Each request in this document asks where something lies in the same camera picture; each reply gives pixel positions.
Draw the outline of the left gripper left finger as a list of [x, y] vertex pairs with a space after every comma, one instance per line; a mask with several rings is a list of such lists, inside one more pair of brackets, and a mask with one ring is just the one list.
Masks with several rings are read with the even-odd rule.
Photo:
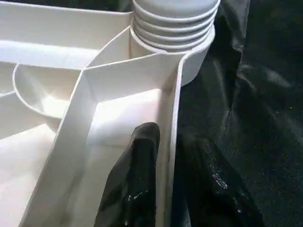
[[137, 126], [110, 171], [94, 225], [153, 227], [156, 220], [156, 161], [160, 128], [154, 122]]

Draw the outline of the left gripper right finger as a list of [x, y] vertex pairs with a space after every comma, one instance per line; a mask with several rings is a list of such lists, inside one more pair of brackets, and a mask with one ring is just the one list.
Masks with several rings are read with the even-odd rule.
[[192, 227], [263, 227], [239, 174], [208, 137], [178, 135], [176, 168]]

